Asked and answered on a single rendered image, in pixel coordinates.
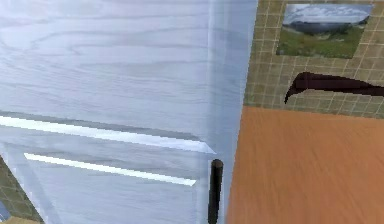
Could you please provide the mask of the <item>white wooden room door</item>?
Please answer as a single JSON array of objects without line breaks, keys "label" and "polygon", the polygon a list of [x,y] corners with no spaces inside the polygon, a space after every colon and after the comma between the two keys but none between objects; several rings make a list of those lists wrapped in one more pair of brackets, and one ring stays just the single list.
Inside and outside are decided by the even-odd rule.
[{"label": "white wooden room door", "polygon": [[0,156],[45,224],[208,224],[260,0],[0,0]]}]

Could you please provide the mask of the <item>framed landscape picture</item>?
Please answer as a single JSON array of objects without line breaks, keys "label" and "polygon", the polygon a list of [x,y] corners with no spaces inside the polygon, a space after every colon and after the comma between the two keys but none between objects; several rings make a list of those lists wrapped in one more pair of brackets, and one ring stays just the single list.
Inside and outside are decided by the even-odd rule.
[{"label": "framed landscape picture", "polygon": [[277,55],[351,59],[373,4],[287,4]]}]

